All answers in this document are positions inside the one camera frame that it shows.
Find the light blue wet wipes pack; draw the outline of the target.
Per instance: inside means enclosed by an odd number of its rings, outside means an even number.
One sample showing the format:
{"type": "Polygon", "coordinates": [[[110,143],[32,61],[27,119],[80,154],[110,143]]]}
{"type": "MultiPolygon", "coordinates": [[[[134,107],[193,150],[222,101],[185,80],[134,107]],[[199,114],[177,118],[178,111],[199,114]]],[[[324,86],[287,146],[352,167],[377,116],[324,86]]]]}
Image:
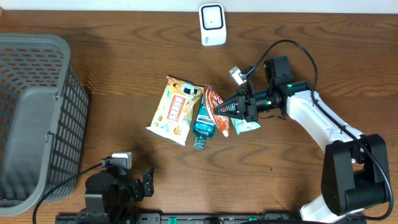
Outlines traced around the light blue wet wipes pack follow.
{"type": "Polygon", "coordinates": [[[237,132],[237,135],[261,127],[261,125],[257,121],[247,122],[245,119],[236,119],[236,118],[231,118],[231,121],[237,132]]]}

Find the teal Listerine mouthwash bottle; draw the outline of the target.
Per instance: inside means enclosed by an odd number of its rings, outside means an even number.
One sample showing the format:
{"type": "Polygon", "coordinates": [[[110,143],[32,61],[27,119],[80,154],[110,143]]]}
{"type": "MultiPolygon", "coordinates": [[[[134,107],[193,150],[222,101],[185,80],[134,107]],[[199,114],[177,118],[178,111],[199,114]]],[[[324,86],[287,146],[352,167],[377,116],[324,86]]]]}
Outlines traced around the teal Listerine mouthwash bottle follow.
{"type": "Polygon", "coordinates": [[[200,108],[198,110],[197,118],[193,126],[193,133],[195,134],[195,149],[203,149],[207,139],[214,136],[216,125],[208,116],[206,108],[203,103],[203,98],[200,101],[200,108]]]}

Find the yellow snack bag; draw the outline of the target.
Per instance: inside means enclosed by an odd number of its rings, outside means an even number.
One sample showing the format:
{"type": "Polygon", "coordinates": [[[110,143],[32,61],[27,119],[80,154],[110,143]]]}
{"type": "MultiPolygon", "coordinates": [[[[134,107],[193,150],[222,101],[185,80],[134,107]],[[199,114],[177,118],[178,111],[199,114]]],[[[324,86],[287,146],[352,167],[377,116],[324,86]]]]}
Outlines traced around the yellow snack bag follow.
{"type": "Polygon", "coordinates": [[[154,117],[146,130],[184,146],[190,131],[193,109],[204,88],[168,77],[154,117]]]}

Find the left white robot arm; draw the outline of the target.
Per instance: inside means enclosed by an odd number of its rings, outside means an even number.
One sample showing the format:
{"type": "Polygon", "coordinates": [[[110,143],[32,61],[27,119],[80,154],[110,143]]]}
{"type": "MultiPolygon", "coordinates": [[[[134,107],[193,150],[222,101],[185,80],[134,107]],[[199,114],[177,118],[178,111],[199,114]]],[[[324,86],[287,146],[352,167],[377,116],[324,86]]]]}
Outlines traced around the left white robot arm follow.
{"type": "Polygon", "coordinates": [[[135,223],[131,204],[154,194],[154,168],[130,179],[126,165],[107,165],[85,182],[85,211],[78,223],[135,223]]]}

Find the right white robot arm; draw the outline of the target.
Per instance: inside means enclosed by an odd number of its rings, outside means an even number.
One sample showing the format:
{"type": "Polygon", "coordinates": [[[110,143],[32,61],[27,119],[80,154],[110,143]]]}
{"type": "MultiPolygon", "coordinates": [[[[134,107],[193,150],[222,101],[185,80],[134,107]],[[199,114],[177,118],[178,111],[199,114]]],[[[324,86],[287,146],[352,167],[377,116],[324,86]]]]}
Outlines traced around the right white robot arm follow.
{"type": "Polygon", "coordinates": [[[286,56],[264,61],[269,89],[254,91],[251,72],[230,70],[242,85],[213,113],[247,122],[261,112],[280,109],[298,122],[324,153],[321,190],[302,206],[303,221],[338,223],[361,219],[360,211],[382,203],[392,205],[386,143],[378,134],[365,135],[352,128],[322,101],[306,82],[295,81],[286,56]]]}

